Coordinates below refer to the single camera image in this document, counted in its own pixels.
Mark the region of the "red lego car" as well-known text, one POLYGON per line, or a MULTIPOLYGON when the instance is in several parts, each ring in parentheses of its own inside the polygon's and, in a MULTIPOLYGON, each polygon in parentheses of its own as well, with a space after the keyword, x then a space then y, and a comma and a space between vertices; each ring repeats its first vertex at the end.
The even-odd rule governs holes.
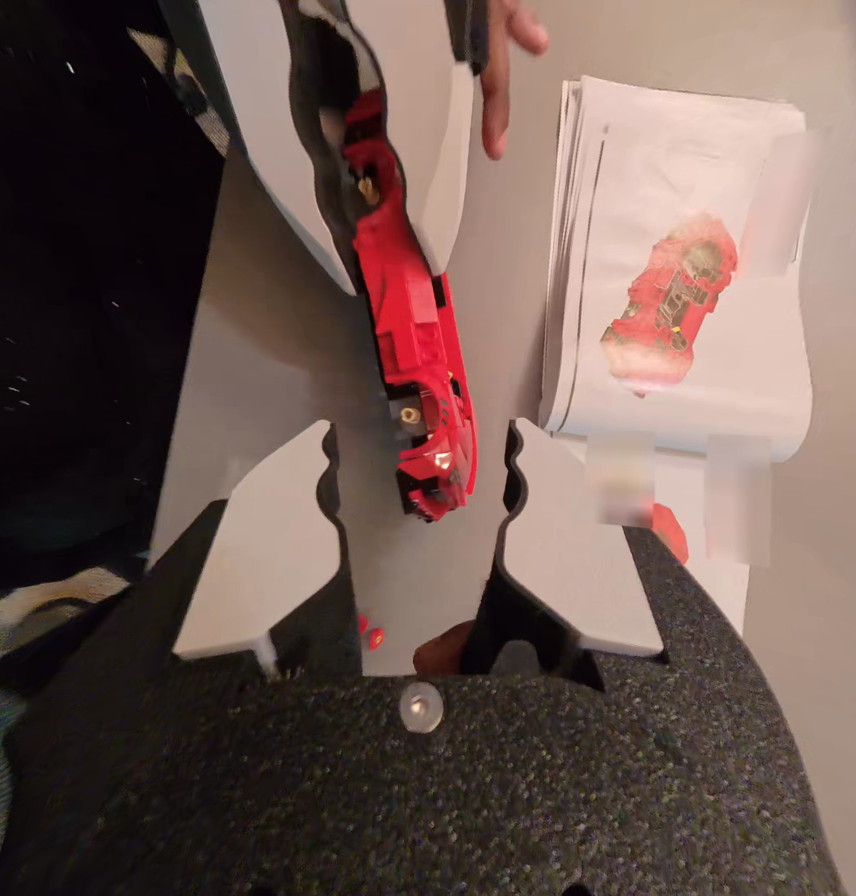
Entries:
POLYGON ((435 522, 473 493, 478 430, 445 274, 433 275, 404 210, 404 181, 384 124, 385 92, 362 92, 342 148, 363 210, 353 248, 369 298, 382 381, 402 448, 404 512, 435 522))

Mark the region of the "lego instruction booklet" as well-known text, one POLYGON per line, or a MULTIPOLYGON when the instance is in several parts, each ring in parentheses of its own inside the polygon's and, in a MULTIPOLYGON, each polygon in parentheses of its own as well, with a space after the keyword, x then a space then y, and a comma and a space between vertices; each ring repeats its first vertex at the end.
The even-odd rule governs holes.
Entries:
POLYGON ((813 386, 800 267, 822 134, 790 103, 562 85, 539 424, 632 449, 654 528, 743 632, 770 474, 813 386))

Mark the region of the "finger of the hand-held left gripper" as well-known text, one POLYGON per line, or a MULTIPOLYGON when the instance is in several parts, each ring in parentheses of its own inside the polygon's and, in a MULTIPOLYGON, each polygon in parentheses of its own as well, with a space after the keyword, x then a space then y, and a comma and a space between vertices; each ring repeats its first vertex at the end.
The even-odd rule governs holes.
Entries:
POLYGON ((431 273, 444 273, 462 217, 476 75, 476 3, 350 1, 377 63, 404 214, 431 273))
POLYGON ((198 5, 253 170, 310 254, 354 296, 354 282, 318 208, 312 160, 292 119, 291 48, 279 3, 198 5))

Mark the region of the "person's right hand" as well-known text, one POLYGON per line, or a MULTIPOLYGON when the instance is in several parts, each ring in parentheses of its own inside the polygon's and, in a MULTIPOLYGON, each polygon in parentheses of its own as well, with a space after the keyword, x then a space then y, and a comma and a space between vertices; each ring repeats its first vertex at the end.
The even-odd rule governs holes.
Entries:
POLYGON ((459 623, 420 645, 412 655, 414 672, 428 678, 458 676, 473 625, 473 620, 459 623))

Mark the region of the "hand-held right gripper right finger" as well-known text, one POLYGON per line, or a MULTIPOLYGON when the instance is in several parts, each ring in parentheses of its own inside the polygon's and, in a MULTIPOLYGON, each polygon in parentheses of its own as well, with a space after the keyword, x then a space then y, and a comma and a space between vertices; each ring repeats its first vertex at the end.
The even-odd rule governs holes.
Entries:
POLYGON ((591 519, 583 463, 518 418, 505 465, 506 516, 468 635, 469 675, 546 676, 604 691, 595 653, 667 665, 623 529, 591 519))

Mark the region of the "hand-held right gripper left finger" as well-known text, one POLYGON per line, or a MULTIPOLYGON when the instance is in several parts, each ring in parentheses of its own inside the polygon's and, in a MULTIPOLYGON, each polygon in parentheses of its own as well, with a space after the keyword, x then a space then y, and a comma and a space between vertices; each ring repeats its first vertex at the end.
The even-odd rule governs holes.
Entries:
POLYGON ((273 628, 341 568, 341 537, 318 498, 333 432, 316 421, 233 487, 173 645, 178 658, 249 651, 278 677, 273 628))

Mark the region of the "person's left hand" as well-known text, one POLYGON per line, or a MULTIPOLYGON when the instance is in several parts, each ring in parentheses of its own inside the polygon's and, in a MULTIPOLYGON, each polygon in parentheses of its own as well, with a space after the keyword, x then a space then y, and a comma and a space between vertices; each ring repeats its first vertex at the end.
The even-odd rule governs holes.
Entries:
POLYGON ((481 139, 486 156, 500 161, 510 123, 510 46, 540 58, 549 48, 550 37, 524 2, 489 1, 487 12, 487 63, 480 74, 481 139))

